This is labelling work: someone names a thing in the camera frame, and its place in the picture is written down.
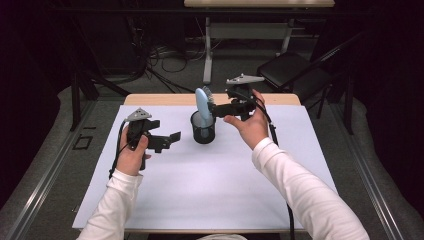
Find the blue object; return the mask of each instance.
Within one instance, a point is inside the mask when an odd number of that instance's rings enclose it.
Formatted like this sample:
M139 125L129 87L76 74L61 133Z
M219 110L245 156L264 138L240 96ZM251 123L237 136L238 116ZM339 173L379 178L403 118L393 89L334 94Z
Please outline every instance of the blue object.
M203 91L203 89L201 88L197 88L195 94L197 110L199 111L201 116L200 127L202 128L202 137L206 138L209 135L209 132L207 130L207 128L209 127L208 123L211 122L212 118L212 114L210 113L208 108L209 98L205 91Z

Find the white paper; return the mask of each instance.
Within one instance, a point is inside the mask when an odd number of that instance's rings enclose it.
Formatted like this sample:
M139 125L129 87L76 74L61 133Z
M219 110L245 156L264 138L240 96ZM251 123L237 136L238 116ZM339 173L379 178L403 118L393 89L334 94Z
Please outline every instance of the white paper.
M106 190L119 127L139 106L121 106L73 228L84 228ZM238 131L217 118L210 144L193 139L190 116L195 106L141 106L160 120L153 135L181 131L181 140L146 161L136 208L126 229L137 231L287 230L286 202L258 172L252 151ZM279 146L336 190L309 116L303 106L269 105ZM296 221L296 228L302 226Z

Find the black cup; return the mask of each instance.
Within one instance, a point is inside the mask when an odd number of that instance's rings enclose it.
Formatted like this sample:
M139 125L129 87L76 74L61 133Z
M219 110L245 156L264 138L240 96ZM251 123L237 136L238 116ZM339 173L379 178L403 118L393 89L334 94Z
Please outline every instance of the black cup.
M193 138L200 144L211 143L215 139L215 122L216 118L209 118L206 122L206 127L201 127L202 116L199 111L191 115L190 122L193 127Z

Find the table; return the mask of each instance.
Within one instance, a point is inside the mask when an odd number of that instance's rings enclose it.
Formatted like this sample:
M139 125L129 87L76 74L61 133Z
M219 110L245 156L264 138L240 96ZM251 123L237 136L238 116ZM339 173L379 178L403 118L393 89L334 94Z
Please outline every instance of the table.
M334 0L185 0L184 5L192 8L328 8ZM211 23L206 17L206 59L203 83L210 84L212 73L211 38L223 39L282 39L280 53L287 51L294 20L286 23Z
M306 109L294 94L264 94L280 146L336 190ZM228 103L214 94L216 104ZM190 115L194 94L131 94L121 106L75 218L82 229L106 190L122 120L138 107L160 120L154 135L181 130L181 140L146 162L139 198L126 231L139 233L253 233L289 229L286 203L259 173L235 128L217 119L216 138L198 144ZM295 221L295 228L303 227Z

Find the hand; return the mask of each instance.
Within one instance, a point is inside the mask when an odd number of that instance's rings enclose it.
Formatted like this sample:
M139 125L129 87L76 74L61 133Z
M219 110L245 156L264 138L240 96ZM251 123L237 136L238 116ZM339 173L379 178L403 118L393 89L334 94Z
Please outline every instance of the hand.
M122 131L119 148L122 149L122 151L119 154L116 169L127 175L137 176L141 167L141 159L143 157L144 152L146 151L149 140L146 136L142 135L140 141L138 142L137 148L132 151L127 146L127 132L128 126L126 126Z
M262 95L254 89L253 94L260 100L259 104L265 107ZM240 136L252 150L262 139L268 137L268 121L259 108L256 108L253 115L244 122L230 115L225 116L224 121L239 130Z

